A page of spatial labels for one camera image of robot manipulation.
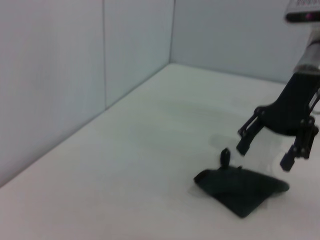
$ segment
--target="white panel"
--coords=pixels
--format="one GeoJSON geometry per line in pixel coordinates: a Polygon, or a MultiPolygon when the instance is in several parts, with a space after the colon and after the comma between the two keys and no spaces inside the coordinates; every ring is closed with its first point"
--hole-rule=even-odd
{"type": "Polygon", "coordinates": [[[0,184],[105,109],[102,12],[101,0],[0,1],[0,184]]]}
{"type": "Polygon", "coordinates": [[[176,0],[171,60],[287,82],[309,29],[284,22],[289,0],[176,0]]]}
{"type": "Polygon", "coordinates": [[[174,0],[106,0],[109,107],[169,62],[174,0]]]}

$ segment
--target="white wall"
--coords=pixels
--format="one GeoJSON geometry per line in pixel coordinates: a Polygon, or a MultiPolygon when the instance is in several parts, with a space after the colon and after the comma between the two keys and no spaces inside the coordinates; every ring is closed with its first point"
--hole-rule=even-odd
{"type": "Polygon", "coordinates": [[[283,21],[289,0],[176,0],[171,61],[287,82],[309,29],[283,21]]]}
{"type": "Polygon", "coordinates": [[[105,109],[102,6],[0,1],[0,185],[105,109]]]}
{"type": "Polygon", "coordinates": [[[105,0],[106,103],[169,63],[174,0],[105,0]]]}

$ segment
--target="white table surface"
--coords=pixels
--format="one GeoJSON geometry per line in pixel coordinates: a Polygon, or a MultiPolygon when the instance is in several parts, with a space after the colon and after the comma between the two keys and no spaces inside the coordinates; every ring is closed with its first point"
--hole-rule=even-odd
{"type": "Polygon", "coordinates": [[[290,173],[293,138],[262,130],[242,158],[237,130],[283,85],[169,65],[0,189],[1,240],[319,240],[320,140],[290,173]],[[290,190],[240,219],[193,183],[232,163],[290,190]]]}

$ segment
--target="black object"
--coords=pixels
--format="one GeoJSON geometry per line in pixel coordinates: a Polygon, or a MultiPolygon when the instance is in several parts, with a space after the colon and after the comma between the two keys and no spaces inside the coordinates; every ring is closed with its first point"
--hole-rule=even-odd
{"type": "Polygon", "coordinates": [[[290,188],[284,181],[242,167],[229,166],[229,162],[230,151],[226,148],[220,156],[221,167],[200,172],[194,182],[240,218],[247,217],[271,195],[290,188]]]}
{"type": "Polygon", "coordinates": [[[268,106],[259,106],[253,116],[240,128],[241,140],[236,149],[245,155],[250,144],[263,127],[285,135],[295,136],[295,142],[284,155],[280,165],[289,172],[295,158],[309,159],[319,129],[310,116],[320,100],[320,75],[295,73],[278,99],[268,106]]]}

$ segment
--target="white floor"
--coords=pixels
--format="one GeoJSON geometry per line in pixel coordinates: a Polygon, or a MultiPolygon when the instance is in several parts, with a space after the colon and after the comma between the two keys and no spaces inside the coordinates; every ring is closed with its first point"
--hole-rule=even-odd
{"type": "Polygon", "coordinates": [[[262,130],[242,158],[237,130],[284,85],[169,65],[0,189],[1,240],[319,240],[320,137],[290,173],[293,138],[262,130]],[[232,163],[290,190],[240,219],[193,177],[232,163]]]}

